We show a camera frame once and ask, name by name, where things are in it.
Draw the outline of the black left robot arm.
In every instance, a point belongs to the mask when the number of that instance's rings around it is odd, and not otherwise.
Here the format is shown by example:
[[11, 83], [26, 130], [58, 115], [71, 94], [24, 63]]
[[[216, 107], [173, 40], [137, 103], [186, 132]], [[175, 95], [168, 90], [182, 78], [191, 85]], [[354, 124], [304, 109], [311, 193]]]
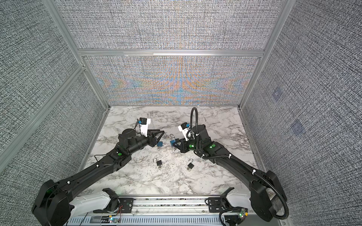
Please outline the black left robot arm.
[[75, 209], [71, 201], [95, 182], [123, 168], [136, 151], [156, 146], [164, 133], [151, 129], [139, 136], [133, 129], [124, 130], [118, 135], [115, 147], [93, 165], [58, 182], [44, 182], [35, 198], [32, 214], [42, 226], [64, 225]]

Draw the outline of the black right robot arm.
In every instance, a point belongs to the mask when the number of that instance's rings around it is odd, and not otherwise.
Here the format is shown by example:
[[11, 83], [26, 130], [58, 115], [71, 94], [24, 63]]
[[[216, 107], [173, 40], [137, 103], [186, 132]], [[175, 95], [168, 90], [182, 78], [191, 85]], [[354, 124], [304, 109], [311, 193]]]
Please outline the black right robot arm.
[[264, 221], [273, 218], [287, 219], [289, 208], [287, 197], [277, 175], [272, 171], [263, 172], [233, 155], [225, 146], [213, 141], [205, 125], [192, 127], [185, 122], [178, 126], [183, 138], [172, 143], [181, 153], [193, 151], [204, 160], [225, 168], [238, 178], [250, 191], [250, 204], [253, 211]]

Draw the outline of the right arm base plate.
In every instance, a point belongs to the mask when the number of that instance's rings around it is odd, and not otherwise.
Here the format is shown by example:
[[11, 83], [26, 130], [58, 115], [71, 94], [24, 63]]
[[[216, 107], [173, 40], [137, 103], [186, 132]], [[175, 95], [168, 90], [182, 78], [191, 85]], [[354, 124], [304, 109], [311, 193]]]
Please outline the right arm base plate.
[[205, 203], [208, 206], [210, 213], [220, 213], [221, 211], [231, 209], [231, 204], [226, 198], [221, 197], [209, 197], [205, 199]]

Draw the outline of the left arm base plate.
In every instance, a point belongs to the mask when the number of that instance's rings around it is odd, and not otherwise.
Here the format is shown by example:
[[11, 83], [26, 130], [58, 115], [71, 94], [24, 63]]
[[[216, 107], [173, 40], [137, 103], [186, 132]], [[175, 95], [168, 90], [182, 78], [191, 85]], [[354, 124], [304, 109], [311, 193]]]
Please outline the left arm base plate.
[[121, 197], [111, 199], [110, 203], [102, 210], [94, 210], [93, 213], [131, 213], [133, 208], [133, 198]]

